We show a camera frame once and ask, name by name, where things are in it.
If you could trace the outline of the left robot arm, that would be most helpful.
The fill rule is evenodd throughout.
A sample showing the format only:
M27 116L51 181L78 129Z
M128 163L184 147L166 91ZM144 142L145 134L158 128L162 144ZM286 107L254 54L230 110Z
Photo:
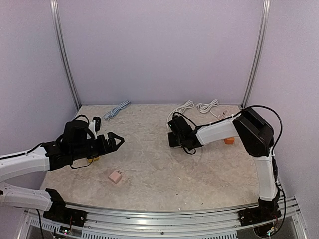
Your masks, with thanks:
M125 142L113 132L97 135L100 117L92 121L79 115L66 123L63 134L55 141L43 142L33 149L0 158L0 205L50 212L63 222L70 216L65 201L54 189L33 190L13 186L8 179L34 172L47 172L72 166L79 159L94 160L117 151Z

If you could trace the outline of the pink usb charger plug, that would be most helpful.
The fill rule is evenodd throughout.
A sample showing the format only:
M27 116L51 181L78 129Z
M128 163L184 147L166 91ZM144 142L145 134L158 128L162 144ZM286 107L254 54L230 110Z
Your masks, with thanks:
M113 171L109 176L109 180L114 184L117 184L122 179L122 172L121 171Z

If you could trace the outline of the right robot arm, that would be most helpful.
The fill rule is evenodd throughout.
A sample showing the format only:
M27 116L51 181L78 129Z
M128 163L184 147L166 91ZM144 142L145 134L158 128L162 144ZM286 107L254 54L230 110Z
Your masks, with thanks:
M278 167L274 155L279 140L274 138L274 129L255 108L252 105L234 115L202 125L196 125L183 113L174 112L167 123L170 147L180 147L188 155L194 155L197 148L215 141L240 138L255 162L259 182L258 206L238 213L243 226L278 219L282 215L278 204L281 190L277 183Z

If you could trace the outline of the yellow cube socket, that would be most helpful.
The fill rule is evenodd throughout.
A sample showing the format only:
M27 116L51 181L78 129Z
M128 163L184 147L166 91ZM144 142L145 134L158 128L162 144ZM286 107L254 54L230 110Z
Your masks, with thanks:
M95 161L98 161L100 159L100 157L94 157L94 158L91 158L91 159L87 159L87 163L88 164L91 164L92 162L95 162Z

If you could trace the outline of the orange power strip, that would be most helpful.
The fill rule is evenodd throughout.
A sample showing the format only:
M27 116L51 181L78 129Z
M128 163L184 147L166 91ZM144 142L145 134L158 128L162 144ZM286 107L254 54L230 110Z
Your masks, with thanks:
M231 137L231 138L224 139L224 143L226 145L233 145L235 143L235 138Z

